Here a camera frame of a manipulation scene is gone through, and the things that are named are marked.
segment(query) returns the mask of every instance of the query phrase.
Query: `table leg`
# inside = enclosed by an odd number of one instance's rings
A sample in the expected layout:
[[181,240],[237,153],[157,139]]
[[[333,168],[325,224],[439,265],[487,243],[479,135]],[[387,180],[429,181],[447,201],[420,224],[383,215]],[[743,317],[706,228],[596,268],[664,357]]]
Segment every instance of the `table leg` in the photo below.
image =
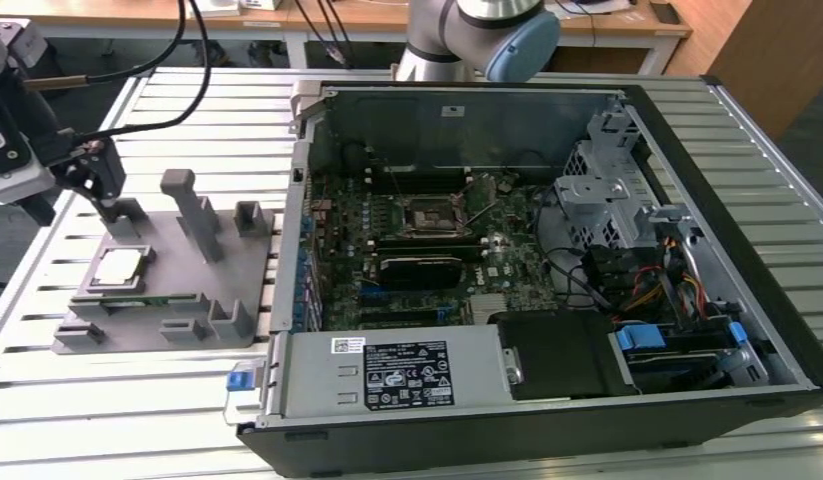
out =
[[307,70],[307,34],[304,32],[285,32],[283,40],[287,43],[287,54],[289,55],[289,68]]
[[680,37],[655,37],[654,47],[646,55],[646,60],[639,67],[639,75],[663,75],[668,60],[675,53],[675,47],[680,41]]

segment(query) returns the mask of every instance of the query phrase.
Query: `wooden desk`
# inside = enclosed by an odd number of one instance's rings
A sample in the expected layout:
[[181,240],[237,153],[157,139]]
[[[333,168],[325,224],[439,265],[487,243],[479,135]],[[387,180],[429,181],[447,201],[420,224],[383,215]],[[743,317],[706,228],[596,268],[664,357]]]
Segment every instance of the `wooden desk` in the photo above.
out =
[[[305,41],[316,40],[295,3],[292,0],[287,0],[287,2],[292,5],[287,18],[287,28],[296,31],[297,35],[305,38]],[[300,0],[300,2],[316,28],[327,32],[317,0]],[[407,7],[383,5],[365,0],[340,0],[333,5],[352,41],[405,41]],[[626,11],[610,15],[595,15],[591,20],[586,16],[563,20],[559,45],[563,47],[595,46],[599,48],[647,50],[648,53],[642,61],[639,73],[659,75],[663,73],[678,42],[690,35],[690,32],[687,25],[660,23],[648,5],[648,0],[639,0],[636,6]],[[291,48],[291,60],[295,54],[297,52],[293,52]]]
[[[283,40],[289,15],[279,10],[244,10],[237,17],[207,18],[213,40]],[[0,0],[0,17],[32,19],[49,38],[167,39],[177,23],[176,0]],[[189,20],[187,38],[197,38]]]
[[[316,0],[301,0],[316,28],[327,31]],[[340,0],[335,7],[352,41],[405,41],[408,10],[363,0]],[[31,18],[51,38],[169,38],[176,27],[175,0],[0,0],[0,17]],[[648,51],[639,73],[660,74],[679,40],[690,33],[686,25],[656,21],[647,0],[624,12],[562,22],[564,47],[602,47]],[[292,68],[307,68],[304,44],[315,40],[292,0],[279,10],[243,10],[239,17],[208,18],[215,40],[283,40]],[[196,38],[193,21],[187,38]]]

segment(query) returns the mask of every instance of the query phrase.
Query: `gray stand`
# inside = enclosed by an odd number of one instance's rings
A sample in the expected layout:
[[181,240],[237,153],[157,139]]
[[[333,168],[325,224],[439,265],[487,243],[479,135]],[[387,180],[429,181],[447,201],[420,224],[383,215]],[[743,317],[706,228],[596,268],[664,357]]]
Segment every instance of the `gray stand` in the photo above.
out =
[[[240,348],[253,343],[273,212],[256,202],[215,212],[191,170],[168,170],[161,190],[180,213],[123,200],[55,333],[59,354]],[[107,254],[140,260],[123,283],[103,283]]]

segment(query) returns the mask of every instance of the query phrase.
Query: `red wire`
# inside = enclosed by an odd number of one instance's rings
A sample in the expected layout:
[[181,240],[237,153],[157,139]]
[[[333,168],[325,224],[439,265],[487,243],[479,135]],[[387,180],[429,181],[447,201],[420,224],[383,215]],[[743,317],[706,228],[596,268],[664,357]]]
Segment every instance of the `red wire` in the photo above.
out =
[[707,318],[707,315],[704,315],[704,302],[707,301],[707,294],[704,293],[704,287],[702,286],[702,283],[698,280],[696,283],[699,284],[699,291],[696,293],[696,308],[699,309],[699,315],[702,316],[702,318]]
[[639,269],[639,271],[636,272],[636,276],[634,277],[634,291],[631,292],[632,296],[635,296],[636,292],[639,291],[639,278],[642,277],[642,274],[652,270],[659,270],[659,269],[660,269],[659,265],[652,265],[650,267],[642,267]]

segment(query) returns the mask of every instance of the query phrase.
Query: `power supply label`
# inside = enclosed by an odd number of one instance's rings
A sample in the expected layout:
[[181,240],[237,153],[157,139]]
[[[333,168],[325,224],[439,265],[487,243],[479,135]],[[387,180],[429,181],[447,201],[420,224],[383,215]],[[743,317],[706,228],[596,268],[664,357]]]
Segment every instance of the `power supply label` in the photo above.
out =
[[447,342],[367,345],[363,362],[369,410],[455,405]]

